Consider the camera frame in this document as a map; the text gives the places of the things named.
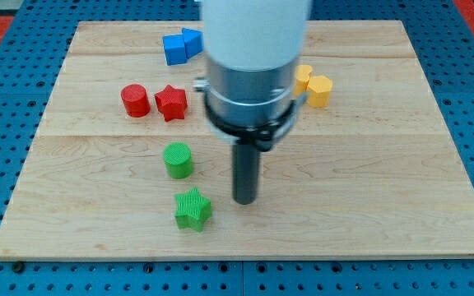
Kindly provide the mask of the silver flange with black clamp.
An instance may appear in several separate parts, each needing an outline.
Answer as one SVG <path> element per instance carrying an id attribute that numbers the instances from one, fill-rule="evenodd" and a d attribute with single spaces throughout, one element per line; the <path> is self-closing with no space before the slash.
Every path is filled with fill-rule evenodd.
<path id="1" fill-rule="evenodd" d="M 274 68 L 239 70 L 207 58 L 207 74 L 193 85 L 204 94 L 210 124 L 235 145 L 270 151 L 295 125 L 308 94 L 294 97 L 299 59 Z"/>

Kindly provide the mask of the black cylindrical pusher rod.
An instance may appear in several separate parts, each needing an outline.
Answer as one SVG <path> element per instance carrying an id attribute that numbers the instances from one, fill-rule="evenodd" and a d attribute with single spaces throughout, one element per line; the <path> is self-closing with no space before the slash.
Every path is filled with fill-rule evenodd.
<path id="1" fill-rule="evenodd" d="M 232 146 L 232 194 L 240 205 L 253 203 L 258 195 L 261 153 L 248 144 Z"/>

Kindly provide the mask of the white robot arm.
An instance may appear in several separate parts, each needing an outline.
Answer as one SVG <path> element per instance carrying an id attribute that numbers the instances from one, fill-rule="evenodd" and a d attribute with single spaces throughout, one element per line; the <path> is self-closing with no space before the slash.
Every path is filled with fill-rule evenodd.
<path id="1" fill-rule="evenodd" d="M 201 3 L 204 95 L 211 127 L 232 145 L 232 196 L 241 205 L 258 194 L 260 159 L 295 125 L 307 94 L 294 94 L 310 1 Z"/>

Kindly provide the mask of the yellow block behind arm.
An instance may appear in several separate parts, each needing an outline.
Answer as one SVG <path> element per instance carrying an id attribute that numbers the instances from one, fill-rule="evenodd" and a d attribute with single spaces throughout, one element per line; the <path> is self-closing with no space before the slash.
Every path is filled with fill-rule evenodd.
<path id="1" fill-rule="evenodd" d="M 295 85 L 293 89 L 294 95 L 301 95 L 307 90 L 307 85 L 313 75 L 313 71 L 313 68 L 308 64 L 301 64 L 295 68 Z"/>

